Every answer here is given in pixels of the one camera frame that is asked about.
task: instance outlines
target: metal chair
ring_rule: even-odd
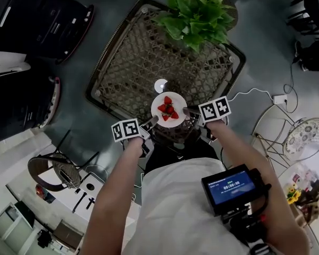
[[[69,135],[70,130],[67,131],[57,148],[53,153],[46,154],[43,156],[37,156],[31,158],[28,161],[28,171],[32,178],[46,190],[59,192],[65,188],[78,188],[84,179],[79,175],[79,171],[85,168],[98,154],[96,152],[86,163],[81,166],[76,166],[65,154],[60,152],[60,146]],[[39,175],[54,169],[54,172],[58,178],[62,181],[62,184],[53,185],[42,180]]]

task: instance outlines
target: camera screen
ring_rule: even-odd
[[[208,183],[216,205],[255,189],[254,183],[245,171]]]

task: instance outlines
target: floor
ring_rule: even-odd
[[[110,126],[115,119],[86,101],[84,91],[99,56],[118,24],[137,0],[78,0],[82,4],[95,5],[95,19],[84,41],[74,55],[63,65],[47,60],[52,71],[60,77],[62,96],[58,111],[47,128],[46,134],[57,144],[68,129],[71,134],[62,147],[77,164],[84,163],[96,151],[100,151],[97,165],[111,172],[122,147],[114,143]],[[247,56],[247,63],[238,81],[229,93],[250,88],[267,90],[272,95],[283,94],[283,85],[290,82],[290,64],[294,57],[293,42],[296,35],[285,24],[291,0],[233,0],[239,12],[239,22],[229,33],[229,39]],[[319,116],[319,74],[302,72],[293,66],[295,89],[299,106],[292,117]],[[289,109],[295,106],[295,95],[289,95]],[[245,140],[251,141],[251,132],[260,114],[271,104],[261,92],[239,96],[231,103],[230,126]],[[106,178],[99,167],[93,172]],[[135,188],[136,202],[140,202],[140,190]]]

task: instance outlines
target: strawberry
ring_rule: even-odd
[[[163,120],[164,120],[164,121],[166,121],[166,120],[168,120],[168,119],[169,119],[169,116],[168,116],[168,115],[164,115],[164,114],[162,114],[162,117],[163,117]]]
[[[179,118],[179,115],[177,114],[177,112],[173,112],[170,116],[173,119],[178,119]]]
[[[168,106],[167,108],[166,108],[166,113],[168,113],[168,114],[172,114],[173,112],[174,112],[175,110],[174,110],[174,107],[173,106]]]
[[[165,105],[164,104],[158,106],[157,109],[159,109],[162,113],[165,113]]]
[[[164,103],[165,103],[166,105],[170,105],[170,104],[172,104],[172,100],[171,100],[171,98],[170,98],[170,97],[168,97],[168,96],[164,97]]]

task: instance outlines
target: wicker table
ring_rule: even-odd
[[[244,66],[244,54],[232,44],[211,43],[197,54],[170,40],[152,21],[160,11],[168,10],[152,0],[140,0],[134,6],[93,71],[86,90],[91,103],[119,120],[136,117],[142,123],[151,118],[158,79],[168,80],[165,89],[180,94],[188,106],[227,95]],[[195,125],[195,120],[185,120],[172,129],[157,125],[152,138],[166,146],[187,144],[191,137],[199,137]]]

